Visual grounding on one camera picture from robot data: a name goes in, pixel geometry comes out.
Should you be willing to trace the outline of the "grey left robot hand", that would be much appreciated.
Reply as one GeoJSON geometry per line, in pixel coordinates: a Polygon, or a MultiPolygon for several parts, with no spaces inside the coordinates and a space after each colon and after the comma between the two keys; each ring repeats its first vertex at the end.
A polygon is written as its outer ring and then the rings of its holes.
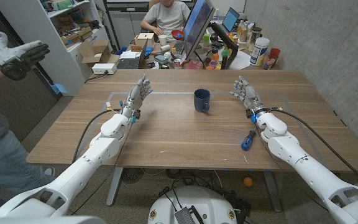
{"type": "Polygon", "coordinates": [[[152,92],[153,89],[150,86],[150,80],[147,79],[145,74],[143,74],[127,94],[126,100],[120,110],[120,114],[129,119],[132,117],[139,119],[140,107],[142,106],[147,95],[152,92]]]}

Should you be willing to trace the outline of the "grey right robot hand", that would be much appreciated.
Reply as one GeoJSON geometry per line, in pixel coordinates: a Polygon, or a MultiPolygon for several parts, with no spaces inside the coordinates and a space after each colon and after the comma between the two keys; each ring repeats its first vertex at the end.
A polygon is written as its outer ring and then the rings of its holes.
{"type": "Polygon", "coordinates": [[[247,110],[251,110],[255,115],[266,113],[267,108],[263,105],[260,95],[254,87],[242,76],[234,81],[234,91],[229,94],[239,99],[247,110]]]}

